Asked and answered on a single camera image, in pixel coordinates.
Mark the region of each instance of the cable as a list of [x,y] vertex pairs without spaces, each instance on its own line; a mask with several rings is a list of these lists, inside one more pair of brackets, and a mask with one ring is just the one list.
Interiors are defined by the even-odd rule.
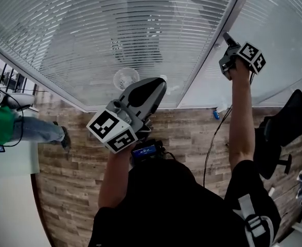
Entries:
[[[250,75],[250,85],[252,84],[253,82],[253,79],[254,79],[254,73],[252,73]],[[210,152],[211,152],[211,148],[212,148],[212,143],[214,142],[214,139],[215,139],[215,136],[217,134],[217,132],[219,131],[220,127],[222,126],[222,123],[228,118],[229,114],[231,113],[232,111],[232,105],[230,106],[230,108],[228,108],[227,112],[225,113],[225,115],[223,116],[223,119],[221,121],[221,123],[218,125],[212,139],[211,139],[211,142],[210,142],[210,147],[209,147],[209,150],[208,150],[208,153],[207,153],[207,157],[206,157],[206,160],[204,162],[204,170],[203,170],[203,187],[205,187],[205,179],[206,179],[206,169],[207,169],[207,163],[208,163],[208,159],[209,159],[209,156],[210,156]]]
[[173,155],[172,153],[170,153],[170,152],[165,152],[164,154],[170,154],[171,157],[172,157],[174,160],[176,160],[176,158],[174,157],[174,155]]
[[[2,93],[4,93],[5,95],[9,96],[10,98],[12,98],[12,99],[18,104],[17,111],[19,110],[19,108],[22,108],[22,107],[20,106],[19,102],[18,102],[15,98],[13,98],[10,94],[8,94],[8,93],[6,93],[6,92],[4,92],[4,91],[2,91],[2,90],[0,90],[0,92],[2,92]],[[17,142],[16,144],[11,145],[11,146],[4,146],[4,147],[14,147],[14,146],[18,145],[18,144],[20,143],[20,141],[22,140],[22,138],[23,138],[24,112],[23,112],[23,109],[20,109],[20,110],[21,110],[21,112],[22,112],[22,132],[21,132],[21,137],[19,138],[19,140],[18,140],[18,142]]]

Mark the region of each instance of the person's leg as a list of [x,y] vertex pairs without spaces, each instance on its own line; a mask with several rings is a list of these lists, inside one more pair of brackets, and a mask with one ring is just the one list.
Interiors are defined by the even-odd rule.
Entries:
[[[22,140],[37,143],[63,141],[65,133],[62,127],[53,122],[46,122],[34,117],[24,116]],[[11,141],[19,140],[22,134],[22,117],[15,119]]]

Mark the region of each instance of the shoe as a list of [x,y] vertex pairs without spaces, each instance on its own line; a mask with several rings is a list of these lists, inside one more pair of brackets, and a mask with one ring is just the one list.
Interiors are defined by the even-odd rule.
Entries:
[[70,150],[70,137],[68,135],[68,131],[66,127],[62,126],[65,136],[64,139],[60,142],[65,151],[69,152]]

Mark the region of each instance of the green shirt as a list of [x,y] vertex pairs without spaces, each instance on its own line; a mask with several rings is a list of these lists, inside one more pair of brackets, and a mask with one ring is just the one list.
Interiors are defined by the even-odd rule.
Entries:
[[14,114],[9,107],[0,107],[0,145],[9,142],[13,133]]

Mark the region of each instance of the blue object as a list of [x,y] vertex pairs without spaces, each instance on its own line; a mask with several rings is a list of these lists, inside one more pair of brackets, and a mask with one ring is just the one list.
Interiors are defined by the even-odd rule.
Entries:
[[217,110],[214,110],[214,111],[213,111],[213,114],[214,114],[214,117],[215,117],[216,120],[219,120],[219,119],[220,119]]
[[151,145],[148,147],[144,147],[135,151],[132,151],[132,154],[135,158],[139,158],[141,156],[145,156],[147,154],[153,154],[156,152],[156,147],[155,145]]

